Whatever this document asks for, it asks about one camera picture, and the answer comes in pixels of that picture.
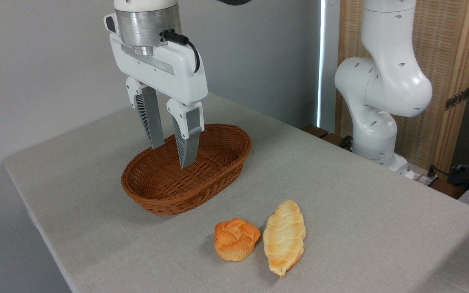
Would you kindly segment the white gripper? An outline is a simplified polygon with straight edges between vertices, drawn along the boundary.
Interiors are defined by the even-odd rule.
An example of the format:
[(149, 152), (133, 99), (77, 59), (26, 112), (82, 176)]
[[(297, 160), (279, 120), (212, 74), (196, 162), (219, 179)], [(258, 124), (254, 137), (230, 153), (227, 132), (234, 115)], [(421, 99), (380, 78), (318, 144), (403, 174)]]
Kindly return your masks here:
[(129, 101), (138, 112), (151, 148), (164, 145), (156, 89), (171, 98), (167, 109), (172, 115), (180, 165), (182, 169), (190, 166), (197, 157), (200, 133), (205, 130), (200, 101), (208, 93), (203, 65), (194, 72), (194, 51), (168, 42), (153, 48), (152, 56), (137, 55), (115, 33), (110, 33), (110, 44), (117, 66), (130, 76), (125, 82)]

